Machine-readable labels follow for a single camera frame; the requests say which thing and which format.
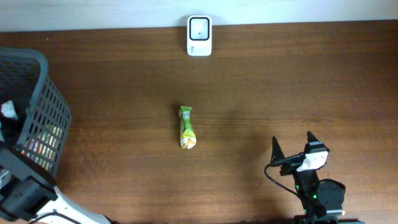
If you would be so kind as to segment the green yellow snack packet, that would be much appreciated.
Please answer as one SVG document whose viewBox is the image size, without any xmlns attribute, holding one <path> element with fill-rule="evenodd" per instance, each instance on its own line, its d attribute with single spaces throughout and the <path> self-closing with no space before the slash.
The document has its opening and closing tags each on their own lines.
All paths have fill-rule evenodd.
<svg viewBox="0 0 398 224">
<path fill-rule="evenodd" d="M 192 149 L 197 138 L 191 122 L 192 107 L 181 106 L 179 109 L 180 116 L 180 147 L 182 149 Z"/>
</svg>

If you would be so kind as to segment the large cream wet-wipes packet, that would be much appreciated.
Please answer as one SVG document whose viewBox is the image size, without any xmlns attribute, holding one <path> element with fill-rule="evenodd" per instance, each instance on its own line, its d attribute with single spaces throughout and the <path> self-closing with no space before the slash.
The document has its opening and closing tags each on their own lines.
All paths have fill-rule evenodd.
<svg viewBox="0 0 398 224">
<path fill-rule="evenodd" d="M 44 128 L 32 125 L 21 151 L 46 171 L 55 175 L 58 167 L 58 156 L 61 154 L 64 131 L 55 124 L 47 124 Z"/>
</svg>

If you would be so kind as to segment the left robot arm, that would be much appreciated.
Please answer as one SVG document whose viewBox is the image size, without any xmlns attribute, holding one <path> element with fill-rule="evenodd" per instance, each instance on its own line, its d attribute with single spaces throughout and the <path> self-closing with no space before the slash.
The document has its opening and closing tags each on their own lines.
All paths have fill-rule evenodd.
<svg viewBox="0 0 398 224">
<path fill-rule="evenodd" d="M 29 223 L 116 223 L 61 193 L 55 179 L 12 146 L 1 143 L 1 218 Z"/>
</svg>

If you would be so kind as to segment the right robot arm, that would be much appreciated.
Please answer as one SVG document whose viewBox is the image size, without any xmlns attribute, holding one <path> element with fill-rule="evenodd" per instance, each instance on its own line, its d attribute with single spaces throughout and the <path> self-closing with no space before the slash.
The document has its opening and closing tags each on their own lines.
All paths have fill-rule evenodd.
<svg viewBox="0 0 398 224">
<path fill-rule="evenodd" d="M 274 184 L 300 199 L 303 215 L 296 215 L 293 223 L 299 224 L 350 224 L 361 223 L 355 219 L 340 219 L 345 214 L 343 202 L 346 187 L 333 179 L 319 179 L 317 171 L 326 165 L 330 150 L 311 131 L 307 132 L 307 143 L 303 152 L 286 157 L 274 136 L 272 138 L 271 161 L 264 168 L 265 176 Z M 278 167 L 281 176 L 294 178 L 293 190 L 274 180 L 267 170 Z"/>
</svg>

